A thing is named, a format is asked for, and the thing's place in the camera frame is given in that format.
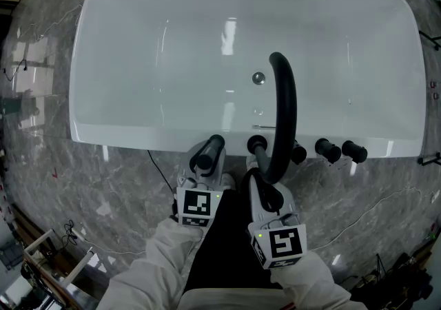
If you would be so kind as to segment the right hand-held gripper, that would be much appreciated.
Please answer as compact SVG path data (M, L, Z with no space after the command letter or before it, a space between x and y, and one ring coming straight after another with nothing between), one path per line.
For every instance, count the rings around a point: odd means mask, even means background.
M281 183L266 183L253 167L243 176L240 194L250 201L252 221L248 232L262 268L297 263L307 252L307 236L292 193Z

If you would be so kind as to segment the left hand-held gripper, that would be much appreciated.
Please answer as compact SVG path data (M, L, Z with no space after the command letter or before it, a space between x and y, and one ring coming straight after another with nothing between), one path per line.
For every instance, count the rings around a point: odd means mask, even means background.
M208 228L223 196L225 141L208 139L193 146L180 162L176 203L178 223Z

